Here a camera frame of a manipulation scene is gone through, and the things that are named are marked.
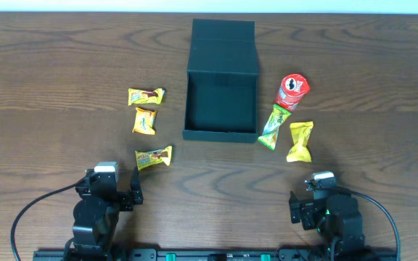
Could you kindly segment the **yellow snack bag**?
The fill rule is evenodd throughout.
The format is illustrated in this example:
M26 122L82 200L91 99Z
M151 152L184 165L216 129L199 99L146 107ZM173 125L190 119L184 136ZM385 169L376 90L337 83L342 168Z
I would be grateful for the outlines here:
M313 121L290 124L293 146L286 156L288 162L312 161L311 154L307 149L307 144L313 127Z

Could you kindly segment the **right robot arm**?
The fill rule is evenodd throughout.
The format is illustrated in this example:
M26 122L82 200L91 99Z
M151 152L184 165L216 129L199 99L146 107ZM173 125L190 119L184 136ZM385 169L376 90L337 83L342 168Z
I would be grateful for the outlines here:
M365 243L357 199L338 188L319 188L313 194L313 199L299 199L291 192L289 198L291 222L317 231L324 241L304 259L370 260L374 252Z

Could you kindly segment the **green yellow snack packet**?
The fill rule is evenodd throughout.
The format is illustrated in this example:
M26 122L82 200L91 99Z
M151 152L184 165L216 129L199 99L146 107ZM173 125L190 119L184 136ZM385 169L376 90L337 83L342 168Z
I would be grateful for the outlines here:
M279 135L279 128L291 115L291 112L278 104L273 105L272 113L263 128L262 134L258 137L258 141L274 151Z

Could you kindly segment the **red Pringles can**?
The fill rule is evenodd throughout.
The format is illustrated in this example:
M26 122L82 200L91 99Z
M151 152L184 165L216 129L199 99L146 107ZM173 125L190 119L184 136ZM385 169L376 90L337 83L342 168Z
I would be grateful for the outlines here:
M310 86L304 76L301 74L287 75L282 79L275 103L291 112L309 91Z

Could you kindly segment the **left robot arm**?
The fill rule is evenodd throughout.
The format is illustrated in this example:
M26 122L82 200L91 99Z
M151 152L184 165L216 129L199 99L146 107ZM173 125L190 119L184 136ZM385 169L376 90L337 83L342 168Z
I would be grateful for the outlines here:
M126 251L113 245L119 214L131 212L144 198L138 168L128 190L117 189L118 178L116 162L101 162L75 185L81 200L73 210L73 237L65 244L63 260L127 259Z

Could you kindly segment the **orange yellow biscuit packet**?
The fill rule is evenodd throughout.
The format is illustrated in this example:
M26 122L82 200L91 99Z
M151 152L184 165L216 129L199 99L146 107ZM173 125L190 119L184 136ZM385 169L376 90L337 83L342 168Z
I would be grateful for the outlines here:
M157 112L137 107L133 133L155 135L154 123Z

